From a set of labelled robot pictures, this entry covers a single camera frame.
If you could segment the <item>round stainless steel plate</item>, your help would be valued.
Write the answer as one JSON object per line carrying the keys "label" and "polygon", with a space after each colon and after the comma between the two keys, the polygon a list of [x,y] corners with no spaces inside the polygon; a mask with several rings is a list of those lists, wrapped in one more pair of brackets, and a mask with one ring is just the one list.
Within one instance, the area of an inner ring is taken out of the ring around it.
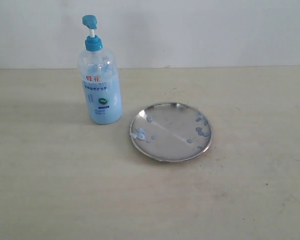
{"label": "round stainless steel plate", "polygon": [[166,163],[185,162],[206,152],[213,139],[208,118],[180,102],[159,102],[142,109],[129,126],[130,139],[145,156]]}

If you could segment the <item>blue pump lotion bottle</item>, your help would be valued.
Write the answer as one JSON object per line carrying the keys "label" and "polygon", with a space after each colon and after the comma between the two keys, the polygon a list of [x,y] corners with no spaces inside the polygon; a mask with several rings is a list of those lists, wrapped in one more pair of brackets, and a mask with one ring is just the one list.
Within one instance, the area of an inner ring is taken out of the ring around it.
{"label": "blue pump lotion bottle", "polygon": [[78,69],[89,117],[96,124],[109,125],[123,114],[116,58],[95,34],[97,18],[85,15],[82,24],[88,28],[89,35],[84,42],[85,49],[78,57]]}

